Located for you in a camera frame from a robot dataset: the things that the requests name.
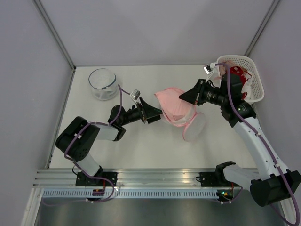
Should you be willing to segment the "pink mesh laundry bag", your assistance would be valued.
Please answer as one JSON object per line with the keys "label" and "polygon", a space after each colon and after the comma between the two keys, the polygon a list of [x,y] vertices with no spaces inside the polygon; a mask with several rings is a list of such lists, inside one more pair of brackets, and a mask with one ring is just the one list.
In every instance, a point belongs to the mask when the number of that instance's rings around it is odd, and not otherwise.
{"label": "pink mesh laundry bag", "polygon": [[191,108],[188,114],[177,121],[170,121],[165,115],[161,115],[161,120],[174,127],[183,128],[182,137],[186,142],[192,142],[203,131],[206,123],[206,117],[202,112],[197,112],[195,108]]}

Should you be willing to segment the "pink bra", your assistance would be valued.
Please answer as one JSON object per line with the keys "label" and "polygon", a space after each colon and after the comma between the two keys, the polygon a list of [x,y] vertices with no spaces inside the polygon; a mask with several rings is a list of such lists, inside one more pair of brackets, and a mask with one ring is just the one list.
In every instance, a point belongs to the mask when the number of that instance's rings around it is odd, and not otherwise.
{"label": "pink bra", "polygon": [[179,120],[188,114],[191,108],[195,108],[193,104],[179,98],[179,95],[183,93],[183,90],[176,87],[169,87],[163,91],[155,93],[155,97],[159,101],[162,113],[170,121]]}

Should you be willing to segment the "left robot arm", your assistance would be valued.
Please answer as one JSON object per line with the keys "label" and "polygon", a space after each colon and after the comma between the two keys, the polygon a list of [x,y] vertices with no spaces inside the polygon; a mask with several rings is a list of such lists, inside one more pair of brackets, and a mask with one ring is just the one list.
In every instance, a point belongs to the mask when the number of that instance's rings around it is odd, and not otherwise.
{"label": "left robot arm", "polygon": [[55,145],[64,157],[79,168],[76,186],[114,187],[118,180],[117,172],[106,172],[89,153],[95,140],[117,142],[122,139],[128,125],[135,121],[151,124],[161,119],[162,111],[146,103],[142,98],[129,110],[122,105],[112,108],[108,123],[88,122],[76,117],[59,135]]}

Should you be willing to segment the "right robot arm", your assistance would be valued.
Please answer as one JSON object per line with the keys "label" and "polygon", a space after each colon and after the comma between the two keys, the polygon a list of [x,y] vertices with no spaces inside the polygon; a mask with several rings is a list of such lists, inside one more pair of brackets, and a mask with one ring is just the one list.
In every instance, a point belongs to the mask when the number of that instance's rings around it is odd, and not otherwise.
{"label": "right robot arm", "polygon": [[290,171],[265,140],[256,113],[242,99],[242,82],[237,75],[223,75],[220,87],[210,81],[199,79],[189,91],[179,98],[194,105],[206,102],[218,105],[223,118],[240,135],[250,152],[258,173],[239,167],[229,161],[216,166],[215,181],[220,186],[232,182],[247,189],[255,202],[267,206],[290,198],[297,190],[301,175]]}

